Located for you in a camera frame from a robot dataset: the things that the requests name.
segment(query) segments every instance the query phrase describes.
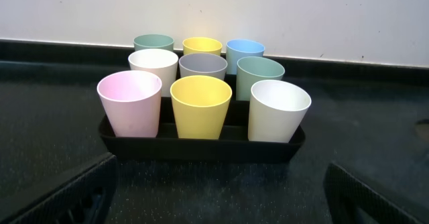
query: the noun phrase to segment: wall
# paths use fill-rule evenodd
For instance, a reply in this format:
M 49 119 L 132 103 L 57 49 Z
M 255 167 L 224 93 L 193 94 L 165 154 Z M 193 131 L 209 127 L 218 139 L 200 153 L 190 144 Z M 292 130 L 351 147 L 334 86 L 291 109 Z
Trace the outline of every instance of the wall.
M 429 0 L 0 0 L 0 38 L 131 46 L 139 34 L 266 55 L 429 67 Z

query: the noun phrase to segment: teal cup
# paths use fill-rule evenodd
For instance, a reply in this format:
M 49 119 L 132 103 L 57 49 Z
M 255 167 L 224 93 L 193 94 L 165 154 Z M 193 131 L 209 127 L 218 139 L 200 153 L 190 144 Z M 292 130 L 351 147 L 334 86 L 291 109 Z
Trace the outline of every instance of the teal cup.
M 174 40 L 170 36 L 147 34 L 134 39 L 134 50 L 163 49 L 173 51 Z
M 253 84 L 260 80 L 281 80 L 283 75 L 284 67 L 278 62 L 258 56 L 241 58 L 237 62 L 236 100 L 250 101 Z
M 237 61 L 246 56 L 263 56 L 265 46 L 252 40 L 230 40 L 227 43 L 227 74 L 237 73 Z

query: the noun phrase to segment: cup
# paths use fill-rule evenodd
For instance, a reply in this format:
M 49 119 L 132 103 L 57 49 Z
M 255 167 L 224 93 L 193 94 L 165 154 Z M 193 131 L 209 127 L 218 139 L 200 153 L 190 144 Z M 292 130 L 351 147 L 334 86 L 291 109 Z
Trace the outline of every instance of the cup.
M 164 49 L 173 51 L 174 40 L 170 36 L 160 35 L 160 34 L 147 34 L 142 36 L 137 36 L 134 39 L 134 50 L 144 50 L 144 49 Z
M 237 62 L 237 96 L 239 101 L 250 100 L 250 89 L 260 80 L 281 80 L 284 67 L 267 58 L 248 56 Z
M 179 59 L 180 77 L 204 75 L 223 80 L 227 66 L 224 58 L 214 54 L 195 53 Z
M 222 44 L 211 38 L 193 37 L 183 41 L 183 55 L 192 53 L 210 53 L 220 56 Z
M 187 76 L 171 88 L 179 138 L 219 139 L 233 91 L 211 76 Z
M 251 88 L 250 141 L 288 143 L 311 105 L 310 95 L 281 80 L 261 80 Z
M 129 55 L 129 66 L 132 70 L 152 72 L 162 80 L 161 96 L 170 97 L 170 87 L 176 80 L 179 57 L 163 49 L 139 50 Z
M 156 137 L 161 87 L 158 76 L 138 70 L 117 72 L 99 82 L 97 92 L 117 137 Z
M 228 74 L 237 73 L 237 61 L 246 56 L 263 56 L 265 46 L 253 40 L 230 40 L 227 43 Z

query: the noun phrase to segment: black countertop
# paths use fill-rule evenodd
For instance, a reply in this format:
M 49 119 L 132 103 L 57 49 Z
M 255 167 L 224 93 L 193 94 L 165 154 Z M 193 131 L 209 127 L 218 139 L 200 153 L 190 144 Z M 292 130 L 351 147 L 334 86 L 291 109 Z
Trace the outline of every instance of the black countertop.
M 0 198 L 107 151 L 96 85 L 119 70 L 0 64 Z M 429 208 L 429 143 L 415 130 L 429 118 L 429 86 L 284 80 L 312 97 L 289 164 L 120 163 L 107 223 L 330 223 L 322 180 L 332 160 Z

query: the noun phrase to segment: tray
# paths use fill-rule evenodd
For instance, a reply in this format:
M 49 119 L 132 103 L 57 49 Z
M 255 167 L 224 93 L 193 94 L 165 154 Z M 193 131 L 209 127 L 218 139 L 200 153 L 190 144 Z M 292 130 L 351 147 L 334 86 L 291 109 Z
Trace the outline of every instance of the tray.
M 219 140 L 179 139 L 174 123 L 172 100 L 161 100 L 157 137 L 115 137 L 107 116 L 99 133 L 107 149 L 118 160 L 204 160 L 220 162 L 280 163 L 289 160 L 304 143 L 298 127 L 288 144 L 251 142 L 247 139 L 249 101 L 231 101 Z

